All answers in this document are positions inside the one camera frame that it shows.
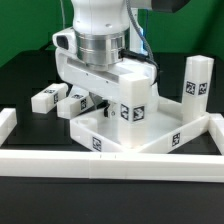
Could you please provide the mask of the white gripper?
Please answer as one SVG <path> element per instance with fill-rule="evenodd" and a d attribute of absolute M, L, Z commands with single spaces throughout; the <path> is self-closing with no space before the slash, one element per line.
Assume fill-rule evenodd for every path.
<path fill-rule="evenodd" d="M 157 111 L 159 96 L 158 87 L 153 83 L 156 77 L 156 68 L 153 65 L 124 58 L 121 62 L 110 65 L 107 71 L 95 71 L 60 48 L 56 49 L 55 57 L 57 71 L 63 81 L 107 99 L 105 117 L 116 115 L 116 103 L 120 100 L 119 79 L 127 74 L 145 75 L 150 79 L 149 90 L 144 96 L 148 97 L 148 111 Z"/>

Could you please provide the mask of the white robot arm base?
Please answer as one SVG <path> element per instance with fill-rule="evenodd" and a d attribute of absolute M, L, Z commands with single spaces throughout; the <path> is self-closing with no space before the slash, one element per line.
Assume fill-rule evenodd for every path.
<path fill-rule="evenodd" d="M 132 9 L 175 13 L 190 0 L 71 0 L 74 9 L 77 57 L 95 70 L 106 71 L 119 63 L 130 50 L 130 35 L 135 30 L 153 63 L 150 45 L 136 22 Z"/>

